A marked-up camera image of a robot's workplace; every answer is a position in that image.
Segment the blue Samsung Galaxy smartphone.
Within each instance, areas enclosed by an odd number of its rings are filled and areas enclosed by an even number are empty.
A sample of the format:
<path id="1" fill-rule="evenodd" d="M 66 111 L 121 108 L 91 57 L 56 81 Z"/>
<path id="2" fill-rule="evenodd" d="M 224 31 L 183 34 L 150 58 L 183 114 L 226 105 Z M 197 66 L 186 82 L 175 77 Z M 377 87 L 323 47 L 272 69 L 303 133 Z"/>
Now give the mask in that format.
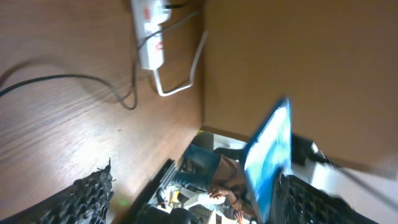
<path id="1" fill-rule="evenodd" d="M 271 212 L 274 179 L 292 164 L 292 116 L 288 97 L 281 97 L 245 145 L 239 158 L 251 206 L 258 223 Z"/>

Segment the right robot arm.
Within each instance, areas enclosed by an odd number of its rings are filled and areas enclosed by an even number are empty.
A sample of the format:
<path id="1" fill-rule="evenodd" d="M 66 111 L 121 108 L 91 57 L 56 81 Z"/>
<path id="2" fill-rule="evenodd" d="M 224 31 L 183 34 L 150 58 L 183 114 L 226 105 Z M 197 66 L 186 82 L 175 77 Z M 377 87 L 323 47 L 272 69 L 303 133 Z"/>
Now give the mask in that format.
<path id="1" fill-rule="evenodd" d="M 368 216 L 397 215 L 397 175 L 329 160 L 311 139 L 292 136 L 293 171 L 311 186 Z"/>

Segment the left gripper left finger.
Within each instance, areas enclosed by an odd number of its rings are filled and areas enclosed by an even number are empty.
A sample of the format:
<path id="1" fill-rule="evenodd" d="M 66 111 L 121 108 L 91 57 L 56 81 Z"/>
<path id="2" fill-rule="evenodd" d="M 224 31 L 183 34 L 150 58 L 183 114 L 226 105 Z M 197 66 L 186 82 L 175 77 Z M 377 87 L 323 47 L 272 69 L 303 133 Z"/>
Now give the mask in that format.
<path id="1" fill-rule="evenodd" d="M 106 223 L 114 195 L 112 182 L 108 164 L 38 204 L 1 220 L 1 224 Z"/>

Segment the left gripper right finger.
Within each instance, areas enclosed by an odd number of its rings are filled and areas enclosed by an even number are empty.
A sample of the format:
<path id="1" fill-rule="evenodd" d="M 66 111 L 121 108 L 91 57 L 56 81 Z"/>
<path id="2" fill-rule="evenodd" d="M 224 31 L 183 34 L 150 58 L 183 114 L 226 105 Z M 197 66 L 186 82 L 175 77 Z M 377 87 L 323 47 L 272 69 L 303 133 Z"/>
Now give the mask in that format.
<path id="1" fill-rule="evenodd" d="M 269 223 L 376 224 L 342 198 L 332 197 L 294 175 L 279 174 L 273 189 Z"/>

